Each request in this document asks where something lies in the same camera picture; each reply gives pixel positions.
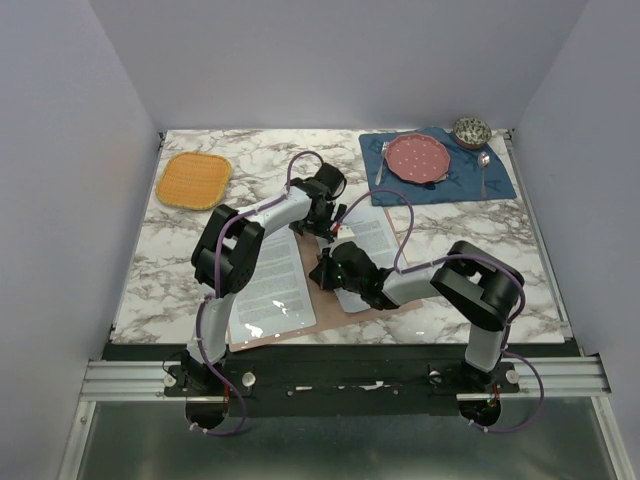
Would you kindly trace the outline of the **printed paper stack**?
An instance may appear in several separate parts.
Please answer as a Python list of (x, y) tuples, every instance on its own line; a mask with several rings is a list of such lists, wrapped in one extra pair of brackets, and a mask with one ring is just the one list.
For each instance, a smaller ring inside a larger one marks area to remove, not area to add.
[[(383, 208), (359, 204), (343, 221), (342, 225), (349, 226), (355, 238), (353, 241), (363, 249), (371, 260), (382, 268), (392, 268), (399, 247), (391, 222)], [(331, 249), (346, 242), (331, 244)], [(335, 290), (338, 301), (349, 314), (365, 312), (369, 307), (357, 294), (338, 289)], [(420, 300), (402, 306), (399, 311), (411, 311), (422, 308)]]

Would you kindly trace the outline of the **printed paper sheet top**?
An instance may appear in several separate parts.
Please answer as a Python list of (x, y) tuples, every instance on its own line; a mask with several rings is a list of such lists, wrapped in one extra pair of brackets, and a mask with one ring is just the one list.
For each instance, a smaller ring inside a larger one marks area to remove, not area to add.
[(230, 343), (247, 347), (315, 325), (294, 233), (282, 228), (263, 241), (254, 274), (236, 297), (229, 321)]

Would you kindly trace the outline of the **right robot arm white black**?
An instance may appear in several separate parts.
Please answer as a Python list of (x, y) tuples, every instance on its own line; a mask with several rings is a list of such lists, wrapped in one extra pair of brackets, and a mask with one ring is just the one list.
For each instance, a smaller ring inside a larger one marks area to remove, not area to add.
[(397, 271), (377, 266), (352, 241), (325, 248), (309, 278), (325, 291), (358, 295), (376, 310), (395, 310), (413, 301), (441, 296), (470, 323), (460, 379), (480, 392), (496, 380), (513, 320), (526, 303), (522, 275), (466, 241), (446, 256)]

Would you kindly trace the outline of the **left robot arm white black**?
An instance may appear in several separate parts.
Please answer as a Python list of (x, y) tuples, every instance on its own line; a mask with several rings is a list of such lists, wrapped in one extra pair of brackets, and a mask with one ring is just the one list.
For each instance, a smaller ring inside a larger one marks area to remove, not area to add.
[(336, 203), (347, 180), (324, 163), (315, 175), (286, 179), (275, 195), (237, 210), (216, 207), (191, 256), (195, 280), (203, 292), (193, 339), (181, 356), (188, 384), (201, 395), (214, 393), (222, 380), (215, 365), (226, 354), (226, 331), (238, 293), (256, 270), (263, 241), (284, 227), (328, 241), (337, 216), (346, 207)]

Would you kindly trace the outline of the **pink folder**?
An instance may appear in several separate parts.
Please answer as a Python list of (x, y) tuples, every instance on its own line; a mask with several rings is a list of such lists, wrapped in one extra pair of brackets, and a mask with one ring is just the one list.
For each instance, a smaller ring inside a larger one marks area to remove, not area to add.
[(326, 247), (328, 243), (322, 239), (318, 239), (311, 235), (304, 235), (302, 237), (294, 234), (300, 258), (303, 265), (303, 271), (306, 277), (306, 283), (311, 298), (311, 303), (316, 316), (316, 325), (313, 327), (307, 327), (295, 332), (287, 333), (280, 339), (265, 339), (259, 340), (250, 344), (247, 347), (239, 347), (230, 343), (229, 339), (229, 325), (227, 329), (227, 343), (232, 351), (239, 351), (244, 349), (255, 348), (262, 345), (267, 345), (284, 340), (300, 338), (303, 336), (319, 333), (326, 330), (332, 330), (339, 327), (344, 327), (352, 324), (357, 324), (377, 318), (385, 318), (397, 313), (406, 313), (409, 311), (397, 310), (384, 310), (379, 311), (375, 309), (369, 309), (365, 312), (349, 314), (342, 309), (335, 291), (323, 291), (314, 282), (308, 278), (308, 274), (317, 265), (317, 256), (320, 254), (320, 249)]

